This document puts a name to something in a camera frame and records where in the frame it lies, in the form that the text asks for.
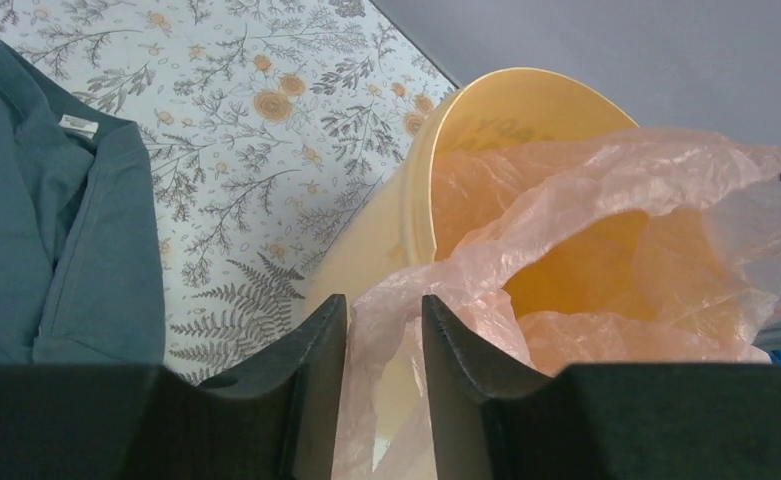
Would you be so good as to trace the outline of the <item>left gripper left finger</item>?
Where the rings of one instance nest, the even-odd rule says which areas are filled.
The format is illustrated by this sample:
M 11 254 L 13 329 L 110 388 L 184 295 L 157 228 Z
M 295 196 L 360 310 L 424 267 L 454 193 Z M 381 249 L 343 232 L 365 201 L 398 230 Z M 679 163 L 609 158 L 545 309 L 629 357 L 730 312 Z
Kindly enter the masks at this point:
M 190 384 L 154 365 L 0 366 L 0 479 L 328 479 L 347 305 Z

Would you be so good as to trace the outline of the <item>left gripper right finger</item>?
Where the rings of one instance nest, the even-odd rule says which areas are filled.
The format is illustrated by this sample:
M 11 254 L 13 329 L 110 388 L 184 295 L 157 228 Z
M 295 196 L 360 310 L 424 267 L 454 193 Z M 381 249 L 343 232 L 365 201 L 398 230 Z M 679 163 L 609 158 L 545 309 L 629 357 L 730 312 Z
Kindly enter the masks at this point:
M 422 337 L 441 479 L 781 479 L 781 366 L 582 363 L 541 374 L 434 295 Z

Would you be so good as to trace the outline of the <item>pink plastic trash bag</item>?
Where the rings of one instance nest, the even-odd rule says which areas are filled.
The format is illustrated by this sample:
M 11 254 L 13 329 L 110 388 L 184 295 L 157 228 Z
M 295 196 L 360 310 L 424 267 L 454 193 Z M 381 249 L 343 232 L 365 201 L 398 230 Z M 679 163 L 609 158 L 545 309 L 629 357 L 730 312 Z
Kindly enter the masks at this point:
M 756 361 L 781 317 L 781 147 L 640 128 L 439 156 L 437 251 L 355 301 L 333 475 L 435 475 L 420 302 L 545 374 Z

